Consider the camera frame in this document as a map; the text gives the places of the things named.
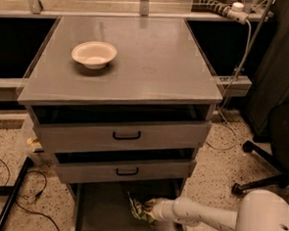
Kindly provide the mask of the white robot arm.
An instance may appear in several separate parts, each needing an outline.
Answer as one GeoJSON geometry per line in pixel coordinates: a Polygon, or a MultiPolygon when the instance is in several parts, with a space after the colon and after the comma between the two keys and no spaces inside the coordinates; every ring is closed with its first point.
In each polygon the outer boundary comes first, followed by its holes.
{"type": "Polygon", "coordinates": [[[185,197],[149,203],[151,217],[181,225],[205,223],[218,231],[289,231],[289,205],[277,194],[258,189],[246,194],[237,211],[202,206],[185,197]]]}

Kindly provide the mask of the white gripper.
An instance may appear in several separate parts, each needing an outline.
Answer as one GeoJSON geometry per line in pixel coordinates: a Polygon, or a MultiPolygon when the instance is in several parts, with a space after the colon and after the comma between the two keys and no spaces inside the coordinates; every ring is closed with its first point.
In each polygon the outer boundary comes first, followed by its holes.
{"type": "Polygon", "coordinates": [[[152,209],[151,212],[144,212],[145,215],[151,219],[165,222],[184,222],[182,216],[186,212],[186,202],[182,197],[176,198],[175,200],[168,200],[167,198],[152,199],[146,201],[144,206],[152,209]]]}

